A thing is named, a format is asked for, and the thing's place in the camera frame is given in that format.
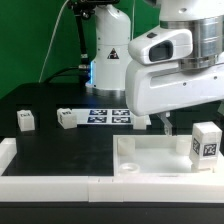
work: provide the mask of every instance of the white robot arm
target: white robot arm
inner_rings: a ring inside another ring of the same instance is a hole
[[[160,25],[131,41],[127,106],[137,116],[224,99],[223,0],[146,0]]]
[[[128,53],[131,22],[129,17],[113,4],[120,0],[70,0],[79,31],[81,62],[90,67],[88,92],[104,96],[120,97],[125,92],[125,73],[131,57]],[[95,14],[97,54],[89,61],[81,20]]]

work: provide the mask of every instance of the white block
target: white block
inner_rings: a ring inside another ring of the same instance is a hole
[[[133,129],[146,130],[146,128],[147,128],[147,116],[137,117],[134,115]]]
[[[190,160],[196,169],[213,169],[217,164],[222,131],[213,122],[193,126]]]
[[[77,116],[70,109],[57,110],[58,122],[64,129],[77,127]]]
[[[89,202],[123,202],[119,177],[89,177]]]
[[[196,123],[193,126],[192,136],[202,144],[221,142],[222,130],[220,130],[213,122]]]
[[[118,138],[118,154],[122,156],[130,156],[135,153],[135,139],[132,137]]]
[[[30,110],[17,111],[17,118],[21,131],[35,130],[34,117]]]

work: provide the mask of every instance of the small white box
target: small white box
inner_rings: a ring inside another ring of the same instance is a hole
[[[17,111],[17,118],[21,131],[35,130],[34,117],[30,110]]]
[[[196,169],[216,165],[221,137],[222,131],[213,122],[194,124],[189,158]]]
[[[134,115],[133,129],[134,130],[146,130],[147,129],[147,116],[137,117]]]
[[[77,127],[77,117],[70,109],[58,109],[57,116],[58,122],[64,129]]]
[[[131,137],[118,138],[117,148],[117,152],[119,155],[133,155],[135,153],[135,139]]]

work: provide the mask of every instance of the green background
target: green background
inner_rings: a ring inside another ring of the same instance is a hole
[[[1,0],[0,98],[23,83],[39,81],[56,18],[64,2],[65,0]],[[149,7],[143,0],[121,0],[116,7],[128,14],[134,23],[134,37],[158,24],[158,9]],[[88,52],[93,59],[96,48],[94,16],[90,21],[84,22],[84,29]],[[73,12],[65,8],[47,61],[44,79],[62,68],[78,65],[79,62],[75,18]]]

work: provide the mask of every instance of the black table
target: black table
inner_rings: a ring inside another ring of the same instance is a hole
[[[177,134],[191,134],[195,122],[215,121],[220,102],[177,110],[170,120]],[[152,126],[80,125],[64,130],[59,108],[126,108],[124,98],[85,92],[76,84],[24,84],[0,100],[0,136],[15,137],[17,155],[5,176],[113,176],[113,135],[164,134],[163,123]],[[16,111],[31,110],[36,130],[21,132]],[[187,203],[0,203],[0,223],[223,223],[223,204]]]

